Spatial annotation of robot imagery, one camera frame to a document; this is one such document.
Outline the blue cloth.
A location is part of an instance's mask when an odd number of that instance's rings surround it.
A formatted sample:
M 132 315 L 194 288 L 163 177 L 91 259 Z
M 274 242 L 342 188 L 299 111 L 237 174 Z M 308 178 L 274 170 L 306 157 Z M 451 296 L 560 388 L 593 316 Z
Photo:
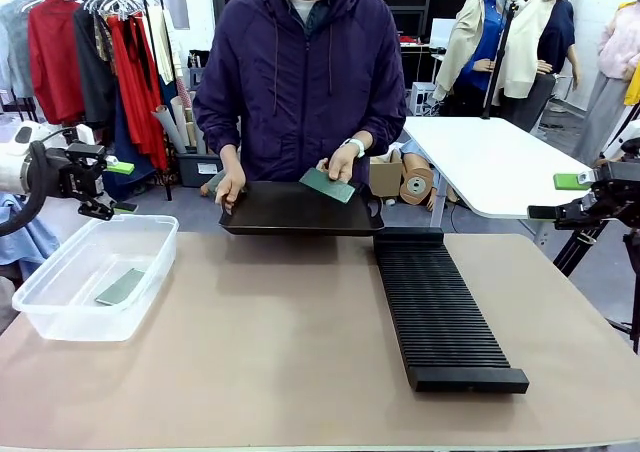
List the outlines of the blue cloth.
M 12 194 L 0 193 L 0 224 L 23 208 Z M 58 239 L 38 218 L 12 234 L 0 237 L 0 266 L 17 264 L 24 277 L 39 268 L 57 249 Z

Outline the white table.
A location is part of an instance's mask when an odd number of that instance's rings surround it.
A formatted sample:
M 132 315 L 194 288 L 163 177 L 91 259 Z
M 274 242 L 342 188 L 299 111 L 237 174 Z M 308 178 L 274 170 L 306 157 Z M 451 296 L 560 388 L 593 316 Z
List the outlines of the white table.
M 409 117 L 404 131 L 439 172 L 430 225 L 443 218 L 451 187 L 477 215 L 526 220 L 530 206 L 559 206 L 586 194 L 558 190 L 556 174 L 587 167 L 501 118 Z

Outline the person in purple jacket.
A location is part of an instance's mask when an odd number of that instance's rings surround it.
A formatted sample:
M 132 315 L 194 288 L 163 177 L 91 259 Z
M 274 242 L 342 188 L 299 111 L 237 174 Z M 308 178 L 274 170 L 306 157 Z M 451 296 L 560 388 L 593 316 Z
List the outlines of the person in purple jacket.
M 238 116 L 250 181 L 295 182 L 351 138 L 367 108 L 406 106 L 400 44 L 383 0 L 230 0 L 198 93 Z M 369 179 L 356 159 L 350 181 Z

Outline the grey storage bin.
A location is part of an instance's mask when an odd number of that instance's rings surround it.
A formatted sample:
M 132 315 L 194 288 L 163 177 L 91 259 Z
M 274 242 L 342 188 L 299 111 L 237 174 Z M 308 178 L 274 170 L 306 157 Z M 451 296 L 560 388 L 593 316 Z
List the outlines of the grey storage bin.
M 177 154 L 181 183 L 184 187 L 200 188 L 222 170 L 217 155 Z

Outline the green PCB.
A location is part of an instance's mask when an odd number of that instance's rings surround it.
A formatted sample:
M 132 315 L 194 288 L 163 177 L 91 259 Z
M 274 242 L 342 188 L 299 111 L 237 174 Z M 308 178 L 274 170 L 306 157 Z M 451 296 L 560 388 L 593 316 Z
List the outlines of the green PCB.
M 120 304 L 131 294 L 143 277 L 143 271 L 134 268 L 130 269 L 103 292 L 98 294 L 95 302 L 103 306 Z
M 317 168 L 308 169 L 299 182 L 342 204 L 347 204 L 356 191 L 352 185 L 340 180 L 332 180 L 327 172 Z

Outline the black tripod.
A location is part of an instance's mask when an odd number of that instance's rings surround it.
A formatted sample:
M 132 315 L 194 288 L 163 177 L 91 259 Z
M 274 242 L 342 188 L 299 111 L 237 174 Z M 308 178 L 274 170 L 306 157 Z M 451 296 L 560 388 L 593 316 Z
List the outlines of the black tripod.
M 569 277 L 589 250 L 597 243 L 606 223 L 590 229 L 574 230 L 553 261 L 554 266 Z M 640 356 L 640 228 L 631 227 L 622 236 L 630 266 L 635 274 L 633 304 L 630 322 L 619 322 L 607 318 L 608 324 L 624 334 L 631 342 L 632 350 Z

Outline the white crate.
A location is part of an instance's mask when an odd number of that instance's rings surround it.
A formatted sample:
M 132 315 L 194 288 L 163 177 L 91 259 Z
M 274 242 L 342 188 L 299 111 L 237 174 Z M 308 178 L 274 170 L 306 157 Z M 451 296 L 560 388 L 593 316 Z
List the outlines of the white crate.
M 412 116 L 437 115 L 438 102 L 433 98 L 435 88 L 433 82 L 414 82 L 412 84 L 409 99 L 409 110 Z

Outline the beige paper roll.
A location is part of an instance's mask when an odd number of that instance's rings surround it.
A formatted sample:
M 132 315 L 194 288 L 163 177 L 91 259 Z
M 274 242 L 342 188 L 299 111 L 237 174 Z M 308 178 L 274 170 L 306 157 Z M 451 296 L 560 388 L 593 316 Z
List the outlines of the beige paper roll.
M 189 127 L 189 122 L 185 114 L 185 108 L 180 96 L 175 96 L 171 100 L 171 107 L 178 132 L 186 147 L 194 147 L 196 145 L 193 130 Z

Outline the black tray with handles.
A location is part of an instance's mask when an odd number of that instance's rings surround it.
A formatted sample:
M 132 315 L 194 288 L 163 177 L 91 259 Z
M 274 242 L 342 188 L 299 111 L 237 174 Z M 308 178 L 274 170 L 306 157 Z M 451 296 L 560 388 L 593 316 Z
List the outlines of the black tray with handles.
M 381 210 L 366 187 L 342 203 L 299 182 L 252 182 L 219 225 L 234 235 L 369 237 L 384 228 Z

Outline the red dress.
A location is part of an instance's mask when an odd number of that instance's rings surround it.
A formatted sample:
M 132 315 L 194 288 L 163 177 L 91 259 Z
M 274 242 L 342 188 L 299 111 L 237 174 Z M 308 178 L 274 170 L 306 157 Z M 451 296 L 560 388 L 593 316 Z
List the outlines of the red dress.
M 157 170 L 168 169 L 164 129 L 154 112 L 162 105 L 158 73 L 144 31 L 143 16 L 126 20 L 115 15 L 106 19 L 115 71 L 132 143 Z

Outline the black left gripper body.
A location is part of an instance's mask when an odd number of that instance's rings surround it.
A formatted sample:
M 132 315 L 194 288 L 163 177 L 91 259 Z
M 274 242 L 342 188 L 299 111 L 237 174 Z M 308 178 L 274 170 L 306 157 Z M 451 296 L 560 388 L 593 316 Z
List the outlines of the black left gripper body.
M 102 145 L 72 143 L 66 149 L 49 149 L 48 166 L 55 178 L 53 197 L 99 204 L 104 197 L 102 174 L 107 165 L 107 151 Z

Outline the white board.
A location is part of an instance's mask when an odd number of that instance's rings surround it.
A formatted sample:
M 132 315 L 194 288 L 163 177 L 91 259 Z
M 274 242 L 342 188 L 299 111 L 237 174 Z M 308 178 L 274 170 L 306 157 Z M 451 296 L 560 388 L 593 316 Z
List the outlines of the white board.
M 446 49 L 455 23 L 455 19 L 434 18 L 431 25 L 429 47 Z

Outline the brown cardboard box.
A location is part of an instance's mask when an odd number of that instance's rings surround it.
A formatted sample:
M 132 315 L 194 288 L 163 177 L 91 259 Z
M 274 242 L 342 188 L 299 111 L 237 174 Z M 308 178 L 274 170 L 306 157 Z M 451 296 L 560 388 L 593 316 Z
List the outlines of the brown cardboard box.
M 386 155 L 371 157 L 369 166 L 369 186 L 374 196 L 397 198 L 403 174 L 401 153 L 397 148 Z

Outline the black slotted PCB rack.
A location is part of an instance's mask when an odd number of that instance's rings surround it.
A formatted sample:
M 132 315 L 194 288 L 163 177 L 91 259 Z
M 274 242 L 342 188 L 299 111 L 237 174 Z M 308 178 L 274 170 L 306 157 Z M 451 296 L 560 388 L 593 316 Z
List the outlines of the black slotted PCB rack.
M 410 387 L 417 393 L 524 394 L 440 229 L 396 228 L 374 254 Z

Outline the grey paper roll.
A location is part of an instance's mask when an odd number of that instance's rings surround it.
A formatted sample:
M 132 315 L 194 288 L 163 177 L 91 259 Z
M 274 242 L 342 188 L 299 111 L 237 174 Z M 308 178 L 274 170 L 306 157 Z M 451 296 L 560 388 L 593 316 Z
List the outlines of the grey paper roll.
M 153 116 L 162 125 L 164 132 L 169 137 L 171 144 L 174 146 L 178 154 L 185 154 L 187 152 L 184 140 L 180 134 L 176 122 L 171 116 L 169 109 L 165 105 L 160 105 L 153 112 Z

